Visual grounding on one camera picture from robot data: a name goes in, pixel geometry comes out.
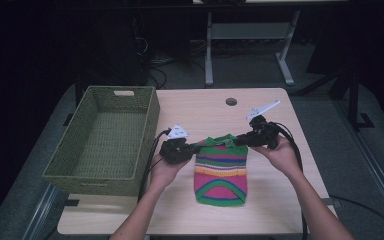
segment green basket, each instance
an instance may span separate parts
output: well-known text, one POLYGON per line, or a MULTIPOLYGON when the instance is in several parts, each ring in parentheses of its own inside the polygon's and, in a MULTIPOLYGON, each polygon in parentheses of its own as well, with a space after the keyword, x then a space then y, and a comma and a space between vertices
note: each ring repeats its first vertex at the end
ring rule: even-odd
POLYGON ((137 196, 159 113, 153 87, 89 87, 43 177, 69 193, 137 196))

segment hand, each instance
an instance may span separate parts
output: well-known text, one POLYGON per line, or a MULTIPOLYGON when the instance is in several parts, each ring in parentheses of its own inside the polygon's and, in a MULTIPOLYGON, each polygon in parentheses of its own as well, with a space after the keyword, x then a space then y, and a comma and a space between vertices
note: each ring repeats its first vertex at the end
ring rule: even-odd
POLYGON ((251 149, 264 155, 277 170, 287 177, 298 172, 301 173, 294 149, 289 141, 282 136, 278 136, 277 142, 279 145, 275 149, 262 146, 251 147, 251 149))
POLYGON ((179 170, 182 169, 182 167, 184 167, 189 162, 189 160, 172 165, 168 164, 160 154, 155 155, 152 158, 151 166, 154 167, 151 170, 150 185, 159 186, 162 188, 167 187, 174 181, 179 170))

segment person's left hand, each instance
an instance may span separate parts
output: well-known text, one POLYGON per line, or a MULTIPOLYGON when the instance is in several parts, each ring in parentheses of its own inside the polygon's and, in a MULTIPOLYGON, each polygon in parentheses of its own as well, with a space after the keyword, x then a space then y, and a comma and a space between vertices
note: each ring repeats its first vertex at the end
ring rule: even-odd
POLYGON ((151 170, 151 185, 157 185, 163 188, 167 187, 174 181, 179 170, 184 167, 189 160, 172 165, 168 164, 160 154, 155 155, 152 158, 151 164, 151 166, 154 166, 151 170))

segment green stripe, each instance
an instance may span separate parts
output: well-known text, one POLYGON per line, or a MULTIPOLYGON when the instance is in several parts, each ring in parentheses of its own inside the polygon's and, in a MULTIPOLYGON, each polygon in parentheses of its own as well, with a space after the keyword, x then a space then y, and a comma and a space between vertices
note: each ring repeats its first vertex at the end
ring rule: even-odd
POLYGON ((236 147, 233 141, 229 141, 229 139, 233 140, 233 139, 236 139, 236 137, 233 136, 232 134, 226 134, 218 138, 208 137, 207 139, 204 140, 203 144, 197 143, 196 145, 197 146, 215 146, 215 145, 224 144, 227 147, 236 147))
POLYGON ((234 147, 234 148, 217 149, 214 146, 208 146, 208 147, 202 147, 199 153, 211 154, 211 155, 229 154, 229 155, 246 157, 248 154, 248 147, 244 145, 244 146, 234 147))
POLYGON ((207 183, 203 187, 201 187, 196 193, 196 199, 199 201, 199 198, 205 195, 208 191, 210 191, 214 187, 225 187, 234 192, 243 202, 245 202, 246 195, 233 183, 228 183, 222 180, 214 180, 212 182, 207 183))
POLYGON ((214 200, 211 198, 199 198, 198 202, 203 204, 208 204, 216 207, 230 207, 230 206, 239 206, 244 205, 245 202, 242 199, 232 199, 232 200, 214 200))
POLYGON ((208 165, 217 166, 217 167, 246 166, 246 162, 223 163, 223 162, 215 162, 215 161, 209 161, 207 159, 199 159, 199 158, 196 159, 196 163, 208 164, 208 165))

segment power cord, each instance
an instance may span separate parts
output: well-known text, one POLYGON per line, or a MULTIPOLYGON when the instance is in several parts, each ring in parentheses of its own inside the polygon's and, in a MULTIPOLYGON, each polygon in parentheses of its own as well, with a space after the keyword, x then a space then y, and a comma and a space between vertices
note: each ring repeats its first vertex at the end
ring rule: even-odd
POLYGON ((162 71, 162 70, 160 70, 160 69, 156 69, 156 68, 151 68, 151 69, 149 69, 149 71, 148 71, 148 77, 151 79, 151 81, 154 83, 154 86, 155 86, 155 88, 158 90, 158 89, 161 89, 161 88, 165 88, 165 84, 167 83, 167 74, 164 72, 164 71, 162 71), (158 82, 158 80, 157 80, 157 78, 154 76, 154 75, 152 75, 152 73, 150 72, 151 70, 153 70, 153 71, 157 71, 157 72, 159 72, 159 73, 161 73, 162 75, 163 75, 163 77, 164 77, 164 79, 163 79, 163 82, 162 83, 159 83, 158 82))
POLYGON ((82 44, 80 44, 76 40, 76 45, 83 50, 85 53, 87 53, 89 56, 91 56, 93 59, 95 59, 96 62, 101 64, 101 66, 105 67, 109 72, 113 73, 116 77, 121 79, 122 81, 129 82, 130 79, 128 77, 121 75, 119 72, 117 72, 115 69, 113 69, 111 66, 109 66, 107 63, 105 63, 102 59, 97 57, 95 54, 93 54, 91 51, 89 51, 86 47, 84 47, 82 44))
MULTIPOLYGON (((278 130, 283 136, 285 136, 285 138, 289 141, 289 143, 292 146, 292 149, 295 152, 295 156, 298 162, 298 166, 301 169, 301 172, 304 172, 304 168, 302 166, 301 153, 299 152, 298 146, 295 143, 294 138, 292 137, 291 131, 289 131, 289 129, 281 123, 270 122, 265 125, 269 127, 275 127, 276 130, 278 130)), ((302 238, 301 239, 305 240, 308 238, 308 228, 307 228, 307 221, 305 220, 304 214, 302 212, 301 212, 301 221, 302 221, 302 238)))
POLYGON ((54 228, 52 228, 52 230, 43 238, 43 240, 48 240, 53 234, 54 232, 57 231, 57 227, 55 226, 54 228))
POLYGON ((361 203, 359 203, 359 202, 356 202, 356 201, 353 201, 353 200, 350 200, 350 199, 347 199, 347 198, 344 198, 344 197, 340 197, 340 196, 337 196, 337 195, 333 195, 333 194, 329 194, 329 197, 331 197, 331 198, 336 198, 336 199, 342 200, 342 201, 344 201, 344 202, 349 202, 349 203, 352 203, 352 204, 354 204, 354 205, 356 205, 356 206, 362 207, 362 208, 364 208, 364 209, 366 209, 366 210, 368 210, 368 211, 370 211, 370 212, 376 214, 378 217, 380 217, 380 218, 382 218, 382 219, 384 220, 384 216, 383 216, 380 212, 378 212, 378 211, 376 211, 375 209, 373 209, 373 208, 371 208, 371 207, 368 207, 368 206, 366 206, 366 205, 364 205, 364 204, 361 204, 361 203))
POLYGON ((214 44, 213 51, 214 58, 233 58, 245 54, 246 47, 242 41, 225 40, 214 44))
POLYGON ((163 160, 163 158, 160 158, 156 163, 154 163, 154 165, 151 166, 151 168, 149 169, 149 171, 151 172, 152 169, 155 167, 155 165, 157 165, 159 162, 161 162, 161 160, 163 160))
POLYGON ((168 135, 170 133, 171 129, 167 129, 167 130, 164 130, 162 132, 160 132, 158 134, 158 136, 154 139, 154 142, 152 144, 152 147, 151 147, 151 151, 149 152, 149 156, 148 156, 148 161, 146 162, 146 166, 145 166, 145 171, 143 173, 143 176, 142 176, 142 180, 141 180, 141 183, 140 183, 140 187, 139 187, 139 194, 138 194, 138 201, 140 201, 140 199, 143 197, 143 194, 145 192, 145 188, 146 188, 146 181, 148 180, 148 175, 152 169, 152 167, 155 166, 155 164, 151 167, 151 162, 152 162, 152 158, 154 157, 154 154, 155 154, 155 149, 157 148, 157 145, 158 145, 158 142, 160 140, 160 137, 163 135, 163 134, 166 134, 168 135))

